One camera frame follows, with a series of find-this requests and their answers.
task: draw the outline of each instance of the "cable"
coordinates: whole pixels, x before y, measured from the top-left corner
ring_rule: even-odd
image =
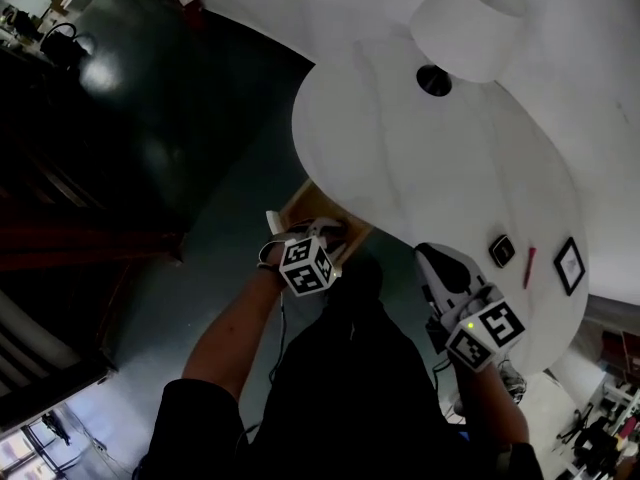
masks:
[[[60,27],[65,27],[65,26],[70,27],[71,30],[73,30],[73,35],[67,36],[67,37],[71,37],[71,39],[75,39],[76,36],[78,35],[78,29],[73,23],[58,23],[55,27],[49,30],[49,32],[47,32],[47,35],[44,36],[44,39],[42,39],[42,42],[44,42],[51,35],[52,32],[58,30]]]
[[[109,455],[109,453],[107,452],[107,447],[104,445],[104,443],[100,442],[98,439],[96,439],[95,437],[93,437],[89,431],[87,430],[87,427],[85,427],[84,423],[82,423],[82,420],[80,418],[78,418],[78,416],[76,415],[75,412],[73,412],[73,410],[71,409],[71,407],[69,407],[68,404],[64,404],[65,408],[67,411],[69,411],[69,413],[73,416],[73,419],[76,420],[77,423],[80,424],[80,427],[82,430],[78,430],[78,428],[75,426],[75,424],[71,421],[71,418],[66,418],[67,422],[71,425],[71,427],[78,432],[79,434],[83,434],[85,436],[85,438],[87,439],[87,441],[89,441],[89,444],[91,445],[91,447],[94,449],[94,451],[98,454],[98,456],[102,459],[102,462],[105,463],[105,465],[111,470],[111,472],[117,477],[118,474],[113,470],[113,468],[111,467],[111,465],[109,464],[109,462],[107,461],[107,459],[111,460],[116,466],[118,466],[118,468],[120,468],[122,471],[124,471],[127,475],[131,475],[132,472],[129,471],[127,468],[125,468],[122,463],[120,463],[117,459],[114,459],[111,455]]]
[[[506,365],[510,365],[510,371],[505,369]],[[522,397],[527,392],[527,381],[522,375],[511,366],[511,359],[505,357],[500,363],[498,363],[498,371],[500,372],[500,378],[504,387],[507,389],[511,398],[516,404],[522,401]]]
[[[440,396],[439,396],[439,389],[440,389],[440,382],[438,380],[438,374],[445,371],[447,368],[449,368],[451,366],[451,359],[447,358],[444,361],[441,361],[440,363],[438,363],[437,365],[435,365],[431,371],[433,372],[433,378],[436,381],[436,385],[435,385],[435,390],[436,390],[436,396],[438,397],[438,400],[440,400]]]
[[[71,460],[68,460],[67,462],[65,462],[64,464],[61,464],[60,466],[58,466],[60,468],[60,471],[62,471],[63,473],[65,471],[70,470],[71,468],[76,467],[78,464],[80,464],[80,459],[82,458],[82,453],[80,455],[78,455],[77,457],[74,457]]]
[[[282,363],[282,358],[284,357],[284,342],[287,337],[287,315],[284,311],[284,294],[280,294],[280,350],[278,351],[278,360],[276,364],[273,365],[273,368],[269,372],[269,382],[273,385],[273,381],[276,378],[276,372],[280,367],[280,363]],[[234,452],[234,456],[238,453],[238,446],[240,445],[240,441],[244,436],[249,435],[251,432],[256,430],[258,427],[262,425],[262,421],[255,423],[248,427],[245,431],[243,431],[240,436],[238,436],[238,440],[236,441],[236,448]]]
[[[451,407],[449,407],[449,409],[447,409],[447,412],[444,414],[444,419],[449,421],[449,417],[453,416],[455,414],[455,411],[453,410],[453,405],[451,405]]]
[[[280,363],[282,362],[282,357],[284,356],[284,340],[287,335],[287,315],[284,311],[284,295],[280,294],[280,351],[278,352],[278,360],[276,364],[273,366],[271,371],[269,372],[269,382],[273,385],[273,381],[276,378],[276,372],[280,367]]]

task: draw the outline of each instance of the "desk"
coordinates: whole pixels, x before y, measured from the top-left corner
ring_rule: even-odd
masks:
[[[541,371],[567,348],[587,302],[588,276],[569,297],[553,266],[573,236],[588,271],[573,182],[507,91],[454,80],[434,98],[415,81],[425,63],[412,41],[390,39],[357,41],[317,65],[294,106],[296,151],[311,179],[360,219],[411,246],[442,243],[473,257],[527,326],[514,365]],[[487,249],[502,233],[516,256],[499,269]],[[530,246],[538,253],[524,290]]]

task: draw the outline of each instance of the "dark floor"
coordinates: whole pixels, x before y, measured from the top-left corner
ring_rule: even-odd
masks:
[[[264,212],[280,208],[305,179],[290,119],[311,65],[213,15],[206,38],[194,38],[158,0],[96,0],[81,28],[98,44],[85,87],[130,124],[102,145],[105,154],[136,177],[132,190],[192,224],[184,264],[150,266],[124,308],[111,343],[120,373],[69,402],[117,461],[100,465],[87,455],[75,478],[127,478],[148,446],[164,385],[253,270],[268,236]],[[365,245],[385,272],[390,316],[432,367],[438,359],[424,332],[428,313],[411,249],[381,232]],[[287,296],[287,341],[320,309],[318,299]],[[261,419],[278,337],[274,313],[240,403],[247,425]],[[446,396],[451,372],[441,380]]]

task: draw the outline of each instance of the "picture frame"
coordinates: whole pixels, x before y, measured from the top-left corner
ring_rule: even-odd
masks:
[[[553,264],[558,271],[565,292],[567,295],[571,295],[587,272],[573,237],[569,238],[562,246],[556,259],[553,260]]]

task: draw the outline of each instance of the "lamp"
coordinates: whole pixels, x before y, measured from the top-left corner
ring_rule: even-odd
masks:
[[[411,35],[433,63],[416,75],[433,96],[451,91],[449,74],[491,82],[502,72],[522,26],[522,0],[424,0],[411,18]]]

